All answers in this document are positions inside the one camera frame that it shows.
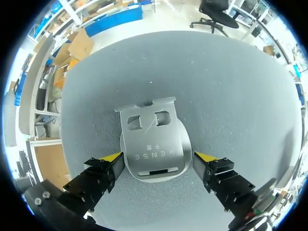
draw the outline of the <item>screw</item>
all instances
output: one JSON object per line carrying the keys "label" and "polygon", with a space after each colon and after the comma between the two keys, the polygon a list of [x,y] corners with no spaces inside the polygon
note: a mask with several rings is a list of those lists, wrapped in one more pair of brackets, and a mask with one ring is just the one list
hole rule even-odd
{"label": "screw", "polygon": [[49,199],[50,198],[50,193],[48,191],[43,192],[43,198]]}
{"label": "screw", "polygon": [[42,204],[42,200],[40,198],[35,198],[34,200],[35,205],[40,206]]}

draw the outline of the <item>cardboard box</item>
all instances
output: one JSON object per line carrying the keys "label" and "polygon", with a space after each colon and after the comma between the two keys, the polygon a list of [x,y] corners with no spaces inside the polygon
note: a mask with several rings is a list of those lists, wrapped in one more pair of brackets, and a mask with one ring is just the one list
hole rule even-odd
{"label": "cardboard box", "polygon": [[89,2],[89,0],[77,0],[72,5],[72,8],[74,10],[77,10],[80,6],[83,6],[84,4],[87,4],[88,2]]}
{"label": "cardboard box", "polygon": [[58,88],[63,88],[65,83],[65,77],[67,72],[72,69],[73,66],[75,66],[79,60],[77,60],[74,57],[70,57],[67,60],[65,60],[62,64],[62,66],[58,67],[54,74],[54,86],[57,86]]}
{"label": "cardboard box", "polygon": [[48,179],[59,189],[69,182],[70,175],[61,144],[35,147],[39,170],[44,179]]}
{"label": "cardboard box", "polygon": [[57,20],[56,22],[54,22],[53,24],[51,24],[48,28],[47,31],[49,33],[53,33],[62,25],[62,21],[61,20]]}
{"label": "cardboard box", "polygon": [[269,54],[271,56],[275,56],[275,51],[274,51],[274,46],[273,45],[269,45],[269,46],[263,47],[263,51],[266,54]]}
{"label": "cardboard box", "polygon": [[69,18],[70,18],[70,16],[69,16],[69,14],[66,11],[64,11],[62,14],[60,14],[58,16],[58,19],[61,20],[62,22],[65,22]]}
{"label": "cardboard box", "polygon": [[94,45],[83,28],[69,35],[68,40],[71,43],[63,44],[53,60],[53,64],[58,66],[53,84],[59,88],[64,86],[66,73],[79,61],[89,56]]}

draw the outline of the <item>blue bin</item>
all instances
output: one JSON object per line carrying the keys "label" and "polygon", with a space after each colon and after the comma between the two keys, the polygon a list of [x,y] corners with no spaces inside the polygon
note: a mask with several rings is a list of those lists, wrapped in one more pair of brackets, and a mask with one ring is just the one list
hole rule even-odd
{"label": "blue bin", "polygon": [[23,88],[24,88],[26,76],[27,75],[25,74],[25,72],[23,72],[21,74],[20,81],[16,83],[17,84],[17,89],[15,91],[15,103],[14,103],[15,106],[19,106],[20,105],[21,93],[22,93]]}

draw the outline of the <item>wooden board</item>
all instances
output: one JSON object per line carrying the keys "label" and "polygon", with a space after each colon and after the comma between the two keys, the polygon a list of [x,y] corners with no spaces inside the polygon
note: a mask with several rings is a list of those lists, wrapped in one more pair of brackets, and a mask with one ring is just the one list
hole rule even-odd
{"label": "wooden board", "polygon": [[59,189],[69,182],[69,172],[63,155],[62,145],[35,147],[40,172]]}

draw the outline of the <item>gray carpet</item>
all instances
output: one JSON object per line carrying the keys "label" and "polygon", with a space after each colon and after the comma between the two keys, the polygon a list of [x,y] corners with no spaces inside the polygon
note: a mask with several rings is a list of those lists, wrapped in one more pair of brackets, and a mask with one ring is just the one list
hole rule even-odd
{"label": "gray carpet", "polygon": [[[72,177],[90,157],[120,151],[115,108],[170,96],[192,149],[231,159],[257,188],[280,178],[300,150],[295,85],[273,57],[223,36],[157,32],[105,47],[68,73],[61,129]],[[227,230],[233,219],[192,168],[153,184],[125,169],[93,217],[124,231]]]}

